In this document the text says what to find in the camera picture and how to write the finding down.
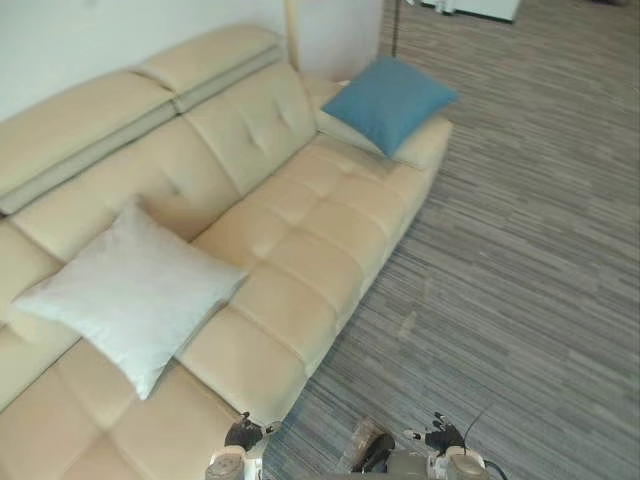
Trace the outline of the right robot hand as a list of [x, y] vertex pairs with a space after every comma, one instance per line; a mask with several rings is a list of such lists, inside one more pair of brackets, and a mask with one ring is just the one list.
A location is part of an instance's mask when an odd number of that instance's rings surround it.
[[439, 456], [444, 456], [451, 447], [465, 448], [464, 436], [445, 415], [435, 412], [432, 426], [431, 430], [427, 429], [424, 432], [406, 429], [403, 431], [403, 436], [407, 439], [424, 442]]

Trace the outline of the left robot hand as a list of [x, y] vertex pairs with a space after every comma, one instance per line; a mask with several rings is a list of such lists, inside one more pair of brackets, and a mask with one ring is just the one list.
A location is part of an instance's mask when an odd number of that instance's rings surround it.
[[259, 425], [250, 418], [250, 413], [245, 411], [241, 414], [239, 420], [230, 427], [224, 440], [224, 446], [238, 446], [245, 452], [249, 452], [266, 437], [278, 432], [281, 427], [281, 421]]

